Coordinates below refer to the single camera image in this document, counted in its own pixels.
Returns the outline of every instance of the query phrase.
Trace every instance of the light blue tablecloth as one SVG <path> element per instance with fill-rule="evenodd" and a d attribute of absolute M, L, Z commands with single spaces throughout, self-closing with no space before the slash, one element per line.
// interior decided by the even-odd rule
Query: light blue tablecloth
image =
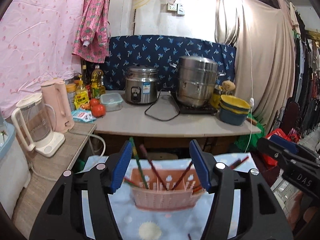
<path fill-rule="evenodd" d="M 215 156 L 217 162 L 223 162 L 226 165 L 231 165 L 237 159 L 243 159 L 248 154 L 225 154 Z M 99 156 L 91 156 L 85 166 L 85 170 L 94 165 L 99 159 Z M 104 156 L 100 162 L 105 162 L 107 159 Z M 156 169 L 185 169 L 189 165 L 191 159 L 181 160 L 165 160 L 153 161 Z M 147 160 L 140 161 L 142 168 L 150 169 Z M 132 168 L 137 168 L 135 160 L 131 160 L 128 166 L 126 177 L 129 178 Z M 250 169 L 256 168 L 251 156 L 239 166 L 236 170 L 248 172 Z M 124 240 L 141 240 L 139 237 L 139 227 L 142 223 L 156 223 L 161 231 L 159 240 L 186 240 L 190 234 L 192 240 L 199 240 L 206 225 L 214 194 L 205 193 L 192 209 L 176 212 L 151 212 L 139 210 L 135 207 L 134 200 L 131 196 L 130 186 L 123 183 L 122 186 L 114 193 L 109 195 L 111 207 L 116 219 L 119 231 Z M 88 237 L 95 239 L 92 223 L 90 218 L 88 193 L 82 191 L 82 204 L 84 225 Z M 235 190 L 232 221 L 229 229 L 228 238 L 236 235 L 240 209 L 240 190 Z"/>

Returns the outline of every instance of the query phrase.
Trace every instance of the stacked bowl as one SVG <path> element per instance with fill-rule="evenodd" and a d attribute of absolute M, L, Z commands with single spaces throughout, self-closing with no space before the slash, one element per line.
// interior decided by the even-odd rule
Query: stacked bowl
<path fill-rule="evenodd" d="M 250 105 L 235 96 L 221 95 L 220 120 L 232 125 L 241 125 L 250 111 Z"/>

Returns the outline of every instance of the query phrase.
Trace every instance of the stainless steel pot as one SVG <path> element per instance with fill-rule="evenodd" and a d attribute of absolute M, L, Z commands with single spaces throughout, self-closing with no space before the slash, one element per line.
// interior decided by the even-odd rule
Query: stainless steel pot
<path fill-rule="evenodd" d="M 157 99 L 158 69 L 147 66 L 128 68 L 125 100 L 133 104 L 151 104 Z"/>
<path fill-rule="evenodd" d="M 202 107 L 210 100 L 217 80 L 218 64 L 211 59 L 183 56 L 178 65 L 177 99 L 192 107 Z"/>

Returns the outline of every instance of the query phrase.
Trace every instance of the polka dot tablecloth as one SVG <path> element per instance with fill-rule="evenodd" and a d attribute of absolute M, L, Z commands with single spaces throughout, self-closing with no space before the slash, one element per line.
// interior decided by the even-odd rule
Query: polka dot tablecloth
<path fill-rule="evenodd" d="M 223 162 L 231 165 L 238 159 L 244 159 L 247 155 L 244 153 L 217 155 L 217 162 Z M 100 162 L 105 162 L 106 156 L 102 157 Z M 99 156 L 90 156 L 84 170 L 90 169 L 97 161 Z M 191 159 L 153 161 L 156 169 L 186 169 Z M 140 160 L 142 168 L 150 169 L 147 160 Z M 130 160 L 126 177 L 130 178 L 131 170 L 137 168 L 135 160 Z M 251 156 L 249 159 L 239 166 L 236 170 L 248 172 L 250 169 L 256 168 Z M 109 195 L 111 208 L 118 225 L 123 240 L 142 240 L 139 228 L 141 225 L 151 222 L 156 224 L 161 235 L 159 240 L 186 240 L 190 234 L 192 240 L 199 240 L 207 222 L 211 209 L 214 194 L 205 193 L 192 209 L 175 211 L 175 212 L 151 212 L 139 210 L 135 207 L 134 200 L 131 196 L 130 186 L 123 183 L 121 187 L 113 195 Z M 82 191 L 84 226 L 88 237 L 95 239 L 92 222 L 90 218 L 88 192 Z M 232 212 L 232 220 L 229 229 L 228 238 L 234 237 L 238 228 L 240 210 L 240 190 L 234 192 L 234 204 Z"/>
<path fill-rule="evenodd" d="M 15 104 L 54 77 L 69 79 L 80 71 L 72 56 L 84 0 L 13 0 L 0 21 L 1 111 L 6 118 Z"/>

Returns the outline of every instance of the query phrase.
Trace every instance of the blender base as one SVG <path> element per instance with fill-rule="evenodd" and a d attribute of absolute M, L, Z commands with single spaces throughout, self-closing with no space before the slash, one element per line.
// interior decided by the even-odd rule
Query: blender base
<path fill-rule="evenodd" d="M 66 138 L 62 133 L 53 132 L 52 140 L 46 146 L 43 146 L 41 148 L 36 148 L 36 151 L 42 154 L 43 156 L 49 158 L 56 153 L 56 151 L 63 144 L 65 139 Z"/>

